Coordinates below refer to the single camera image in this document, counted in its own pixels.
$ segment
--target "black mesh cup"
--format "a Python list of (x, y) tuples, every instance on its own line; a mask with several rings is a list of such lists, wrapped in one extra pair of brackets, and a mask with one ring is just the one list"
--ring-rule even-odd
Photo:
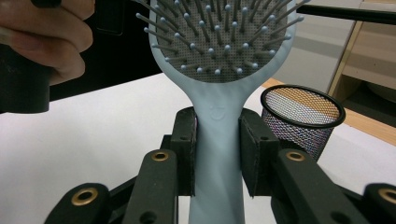
[(282, 148), (300, 149), (318, 161), (332, 130), (344, 122), (345, 109), (323, 92), (277, 85), (262, 93), (262, 119)]

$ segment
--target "hairbrush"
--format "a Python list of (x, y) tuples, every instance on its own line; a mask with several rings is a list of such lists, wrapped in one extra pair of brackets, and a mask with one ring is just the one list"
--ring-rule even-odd
[(289, 55), (294, 0), (135, 0), (156, 63), (197, 114), (190, 224), (245, 223), (238, 118), (247, 98)]

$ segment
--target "white table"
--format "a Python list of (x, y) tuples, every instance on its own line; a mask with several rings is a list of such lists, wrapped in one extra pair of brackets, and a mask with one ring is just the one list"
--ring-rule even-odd
[[(259, 87), (245, 108), (262, 111)], [(172, 133), (177, 111), (191, 106), (164, 74), (51, 102), (42, 114), (0, 115), (0, 223), (41, 224), (70, 189), (114, 189), (137, 175), (143, 157)], [(368, 183), (396, 185), (396, 147), (342, 124), (318, 162), (329, 177), (362, 193)], [(275, 223), (268, 197), (248, 197), (247, 224)], [(189, 197), (179, 197), (187, 223)]]

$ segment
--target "hairbrush bristle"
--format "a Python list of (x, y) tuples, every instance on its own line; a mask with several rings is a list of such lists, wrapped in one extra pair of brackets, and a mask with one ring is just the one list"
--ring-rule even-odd
[(264, 67), (290, 40), (287, 28), (304, 17), (288, 21), (288, 15), (309, 0), (287, 9), (290, 1), (160, 0), (151, 7), (137, 0), (156, 14), (156, 21), (136, 17), (150, 24), (153, 29), (145, 31), (158, 40), (152, 47), (180, 73), (204, 82), (230, 82)]

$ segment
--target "human hand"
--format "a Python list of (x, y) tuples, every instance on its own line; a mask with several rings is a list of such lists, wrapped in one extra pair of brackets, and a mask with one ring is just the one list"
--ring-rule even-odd
[(80, 77), (85, 72), (80, 53), (92, 44), (92, 30), (84, 21), (93, 12), (94, 0), (63, 0), (57, 8), (38, 8), (31, 0), (0, 0), (0, 44), (53, 67), (51, 85)]

